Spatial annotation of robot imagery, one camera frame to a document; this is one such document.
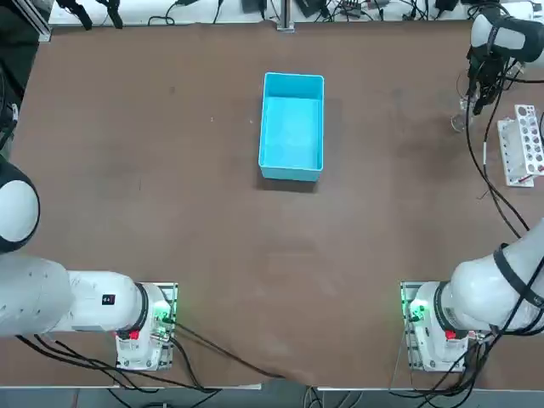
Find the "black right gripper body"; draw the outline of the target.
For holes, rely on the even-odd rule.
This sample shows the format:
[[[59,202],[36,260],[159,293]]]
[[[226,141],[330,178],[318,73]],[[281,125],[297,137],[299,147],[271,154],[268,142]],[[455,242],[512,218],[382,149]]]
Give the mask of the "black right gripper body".
[[[470,47],[467,52],[468,80],[470,85],[493,85],[508,68],[510,58],[492,51],[486,54],[483,49]]]

